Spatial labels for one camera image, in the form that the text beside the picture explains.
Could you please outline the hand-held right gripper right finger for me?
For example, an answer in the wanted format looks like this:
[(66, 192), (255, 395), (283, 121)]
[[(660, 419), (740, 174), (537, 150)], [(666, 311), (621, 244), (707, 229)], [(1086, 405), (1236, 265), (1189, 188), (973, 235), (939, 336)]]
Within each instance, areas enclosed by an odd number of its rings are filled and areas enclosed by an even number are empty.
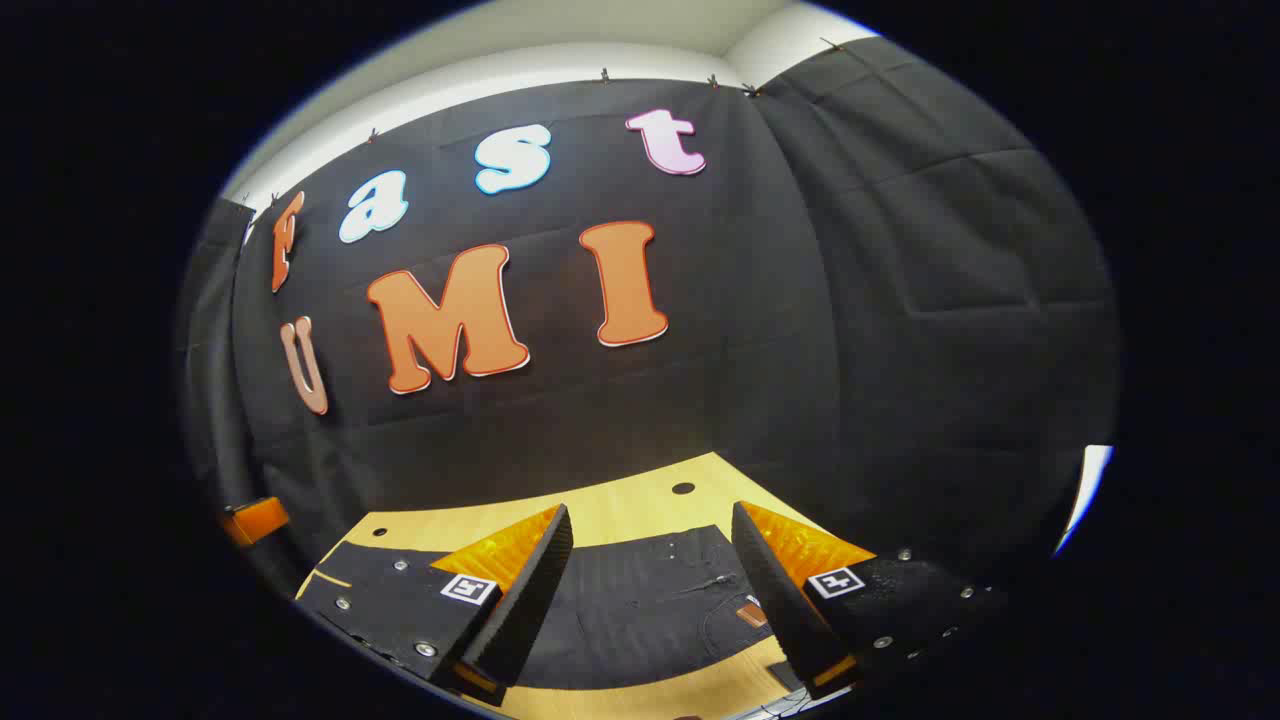
[(1006, 593), (924, 559), (878, 555), (755, 503), (731, 541), (796, 678), (815, 700), (892, 685), (1006, 607)]

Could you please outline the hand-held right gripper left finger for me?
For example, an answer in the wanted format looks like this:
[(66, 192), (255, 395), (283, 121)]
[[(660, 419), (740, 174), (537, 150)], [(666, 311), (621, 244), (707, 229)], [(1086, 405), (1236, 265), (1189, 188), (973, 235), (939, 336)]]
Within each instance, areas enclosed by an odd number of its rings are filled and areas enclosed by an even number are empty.
[(452, 552), (343, 542), (297, 601), (421, 682), (499, 701), (532, 652), (572, 547), (562, 503)]

